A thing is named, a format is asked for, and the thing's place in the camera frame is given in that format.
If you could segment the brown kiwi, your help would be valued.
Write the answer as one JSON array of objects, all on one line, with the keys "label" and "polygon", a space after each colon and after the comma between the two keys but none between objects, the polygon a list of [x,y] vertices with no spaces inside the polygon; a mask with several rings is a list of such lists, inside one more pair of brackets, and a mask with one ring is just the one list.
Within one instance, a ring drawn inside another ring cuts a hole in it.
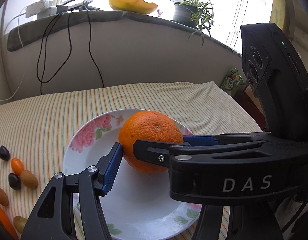
[{"label": "brown kiwi", "polygon": [[9,205],[9,198],[6,194],[6,192],[0,188],[0,204],[2,206],[8,206]]},{"label": "brown kiwi", "polygon": [[29,189],[35,189],[38,186],[38,180],[33,173],[28,170],[23,170],[21,173],[21,182]]}]

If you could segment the green brown kiwi mango fruit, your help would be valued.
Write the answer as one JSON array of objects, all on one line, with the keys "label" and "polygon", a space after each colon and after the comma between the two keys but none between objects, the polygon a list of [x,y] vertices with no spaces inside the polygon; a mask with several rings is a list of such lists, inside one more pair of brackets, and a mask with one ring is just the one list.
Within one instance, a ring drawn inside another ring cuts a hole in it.
[{"label": "green brown kiwi mango fruit", "polygon": [[20,234],[23,233],[24,227],[27,223],[27,219],[22,216],[15,216],[13,218],[13,225],[16,229],[16,231]]}]

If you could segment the white floral plate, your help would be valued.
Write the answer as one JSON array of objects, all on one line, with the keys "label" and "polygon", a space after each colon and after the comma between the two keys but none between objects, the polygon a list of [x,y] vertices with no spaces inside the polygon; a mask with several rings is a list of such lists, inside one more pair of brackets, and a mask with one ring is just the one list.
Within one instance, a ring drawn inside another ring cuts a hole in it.
[{"label": "white floral plate", "polygon": [[[81,173],[109,154],[119,131],[138,109],[110,111],[85,123],[72,137],[63,159],[63,173]],[[201,206],[169,196],[168,172],[145,174],[121,161],[111,191],[100,198],[113,239],[169,239],[198,219]]]}]

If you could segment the dark plum near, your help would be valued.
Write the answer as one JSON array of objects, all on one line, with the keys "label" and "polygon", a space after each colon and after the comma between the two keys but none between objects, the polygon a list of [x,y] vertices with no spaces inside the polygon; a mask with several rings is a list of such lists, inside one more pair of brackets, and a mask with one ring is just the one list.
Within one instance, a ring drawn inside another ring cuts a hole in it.
[{"label": "dark plum near", "polygon": [[21,188],[21,180],[20,178],[14,174],[14,173],[10,173],[8,175],[8,182],[9,182],[9,186],[13,189],[13,190],[19,190]]}]

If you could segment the dark plum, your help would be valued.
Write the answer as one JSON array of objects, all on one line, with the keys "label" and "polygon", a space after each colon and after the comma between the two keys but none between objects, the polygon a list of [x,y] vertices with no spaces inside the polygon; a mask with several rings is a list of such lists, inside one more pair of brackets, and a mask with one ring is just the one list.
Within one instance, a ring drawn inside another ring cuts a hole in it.
[{"label": "dark plum", "polygon": [[4,161],[8,161],[10,159],[10,152],[3,145],[0,147],[0,158]]},{"label": "dark plum", "polygon": [[13,189],[13,190],[19,190],[21,188],[21,180],[20,178],[14,174],[14,173],[10,173],[8,175],[8,182],[9,182],[9,186]]}]

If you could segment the small orange kumquat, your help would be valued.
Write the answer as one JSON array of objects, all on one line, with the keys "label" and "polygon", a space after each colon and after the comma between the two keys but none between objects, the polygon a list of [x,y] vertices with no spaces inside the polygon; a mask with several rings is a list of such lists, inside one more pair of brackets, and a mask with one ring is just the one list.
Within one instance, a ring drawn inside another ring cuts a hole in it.
[{"label": "small orange kumquat", "polygon": [[12,158],[10,161],[12,171],[15,175],[20,176],[21,173],[24,171],[24,165],[22,161],[18,158]]}]

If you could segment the green snack bag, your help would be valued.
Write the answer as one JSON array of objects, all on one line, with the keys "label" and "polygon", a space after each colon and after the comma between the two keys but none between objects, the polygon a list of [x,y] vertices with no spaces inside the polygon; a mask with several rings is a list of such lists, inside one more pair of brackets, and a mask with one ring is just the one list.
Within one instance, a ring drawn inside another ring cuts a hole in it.
[{"label": "green snack bag", "polygon": [[221,89],[229,94],[232,98],[235,98],[235,96],[238,93],[243,92],[245,88],[245,82],[239,71],[236,68],[231,68],[223,79]]}]

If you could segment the striped cloth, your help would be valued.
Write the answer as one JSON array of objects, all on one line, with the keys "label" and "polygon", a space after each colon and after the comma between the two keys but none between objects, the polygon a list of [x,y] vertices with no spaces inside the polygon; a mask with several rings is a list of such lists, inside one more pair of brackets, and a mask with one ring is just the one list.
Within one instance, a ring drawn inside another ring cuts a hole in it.
[{"label": "striped cloth", "polygon": [[110,135],[126,118],[120,109],[160,112],[184,125],[185,134],[258,132],[256,121],[214,82],[140,83],[41,95],[0,105],[0,147],[5,146],[38,179],[34,190],[13,190],[11,165],[0,158],[6,216],[28,217],[66,150],[77,157]]}]

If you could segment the dark plum far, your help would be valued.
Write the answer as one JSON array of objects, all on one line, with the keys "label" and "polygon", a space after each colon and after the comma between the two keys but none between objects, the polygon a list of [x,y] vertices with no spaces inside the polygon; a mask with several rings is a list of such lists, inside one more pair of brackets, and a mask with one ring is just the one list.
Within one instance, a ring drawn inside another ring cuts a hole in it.
[{"label": "dark plum far", "polygon": [[3,145],[0,147],[0,158],[4,161],[8,161],[10,159],[10,152]]}]

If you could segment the potted spider plant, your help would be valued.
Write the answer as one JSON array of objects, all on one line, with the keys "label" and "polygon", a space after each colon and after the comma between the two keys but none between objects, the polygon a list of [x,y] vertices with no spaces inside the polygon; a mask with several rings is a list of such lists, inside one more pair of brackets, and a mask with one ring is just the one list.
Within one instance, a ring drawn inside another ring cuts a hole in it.
[{"label": "potted spider plant", "polygon": [[185,24],[195,31],[187,38],[189,40],[192,36],[199,34],[202,39],[202,45],[205,43],[206,30],[209,37],[211,37],[211,28],[214,24],[214,8],[210,0],[206,2],[202,0],[181,0],[175,4],[175,12],[179,11],[180,15],[177,16],[174,22]]}]

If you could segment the yellow orange bowl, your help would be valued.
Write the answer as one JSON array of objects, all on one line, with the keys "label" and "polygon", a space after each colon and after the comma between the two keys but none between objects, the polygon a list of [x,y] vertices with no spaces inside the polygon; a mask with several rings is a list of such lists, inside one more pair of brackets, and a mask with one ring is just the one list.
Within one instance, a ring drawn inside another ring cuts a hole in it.
[{"label": "yellow orange bowl", "polygon": [[148,15],[157,10],[158,5],[144,0],[109,0],[109,5],[113,10],[122,10]]}]

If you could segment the white power strip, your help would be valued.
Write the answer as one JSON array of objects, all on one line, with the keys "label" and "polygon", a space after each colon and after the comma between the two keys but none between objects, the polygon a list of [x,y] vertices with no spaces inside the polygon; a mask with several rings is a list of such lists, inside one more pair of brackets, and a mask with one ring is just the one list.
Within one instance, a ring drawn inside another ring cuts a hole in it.
[{"label": "white power strip", "polygon": [[40,0],[28,5],[25,9],[26,18],[36,15],[38,20],[56,14],[57,7],[53,6],[52,0]]}]

